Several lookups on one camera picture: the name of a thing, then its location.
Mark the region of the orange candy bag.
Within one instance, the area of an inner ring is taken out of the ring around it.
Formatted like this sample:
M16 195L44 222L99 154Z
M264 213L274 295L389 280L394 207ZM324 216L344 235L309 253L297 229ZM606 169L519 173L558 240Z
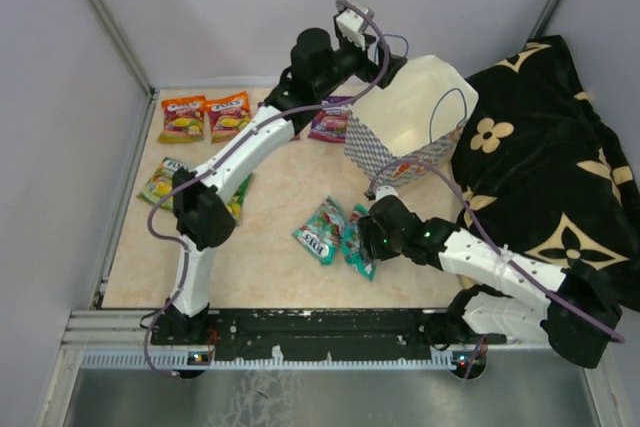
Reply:
M231 140L251 121L250 101L246 91L207 100L205 111L209 119L212 143Z
M162 101L163 128L158 141L173 144L203 140L205 102L206 97L202 95Z

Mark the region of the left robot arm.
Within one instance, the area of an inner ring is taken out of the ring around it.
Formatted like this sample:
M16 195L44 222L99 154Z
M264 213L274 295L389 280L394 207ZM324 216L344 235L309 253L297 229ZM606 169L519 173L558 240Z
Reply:
M181 259L176 283L147 328L154 345L196 344L211 326L207 292L216 250L237 222L226 205L240 185L275 150L299 134L325 100L351 77L366 88L386 88L405 66L383 35L359 34L354 40L320 28L303 31L290 52L290 64L254 118L211 159L194 169L180 169L171 196Z

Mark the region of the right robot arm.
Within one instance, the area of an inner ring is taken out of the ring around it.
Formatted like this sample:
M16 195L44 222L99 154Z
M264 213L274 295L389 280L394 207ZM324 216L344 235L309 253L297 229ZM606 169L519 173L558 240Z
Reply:
M587 264L562 267L493 246L450 221L421 219L395 195L379 198L357 225L368 259L403 256L478 282L446 319L458 342L498 334L548 345L568 362L593 369L615 340L621 309Z

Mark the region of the green candy bag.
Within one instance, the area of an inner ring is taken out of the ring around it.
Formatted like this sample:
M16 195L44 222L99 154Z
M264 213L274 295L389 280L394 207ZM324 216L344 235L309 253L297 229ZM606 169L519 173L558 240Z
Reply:
M236 223L240 222L242 209L253 175L249 174L235 190L226 207Z
M164 157L151 177L141 187L136 198L149 205L155 205L172 191L174 174L180 169L190 170L191 166L178 159Z

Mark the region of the purple candy bag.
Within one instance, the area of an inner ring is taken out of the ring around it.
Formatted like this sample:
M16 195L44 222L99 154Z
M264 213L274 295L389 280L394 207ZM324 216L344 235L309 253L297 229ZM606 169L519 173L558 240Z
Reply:
M259 113L261 108L266 107L266 106L267 106L267 104L264 101L257 102L256 103L255 112L254 112L255 116L257 116L257 114ZM295 135L291 139L289 139L289 142L294 142L294 141L299 141L299 140L301 140L301 134L300 133L295 133Z
M351 104L342 105L342 102L347 99L347 96L329 96L321 102L322 106L332 105L332 108L320 110L314 117L308 134L310 139L328 143L345 142Z

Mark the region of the blue checkered paper bag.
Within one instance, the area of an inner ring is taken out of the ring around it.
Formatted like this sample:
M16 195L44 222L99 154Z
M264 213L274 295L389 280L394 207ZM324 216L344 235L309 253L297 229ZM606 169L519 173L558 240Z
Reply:
M479 101L458 70L435 55L410 59L384 89L349 113L345 171L395 188L449 161Z

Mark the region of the mint candy bag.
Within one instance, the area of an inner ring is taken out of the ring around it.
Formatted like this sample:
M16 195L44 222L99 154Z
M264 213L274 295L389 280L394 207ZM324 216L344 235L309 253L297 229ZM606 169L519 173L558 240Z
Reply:
M313 215L291 234L321 265L331 265L342 245L346 216L341 205L327 196Z
M361 276L368 281L375 277L376 266L360 250L361 238L359 234L358 221L368 215L368 210L361 204L356 203L347 219L344 234L342 236L342 253L345 262L353 267Z

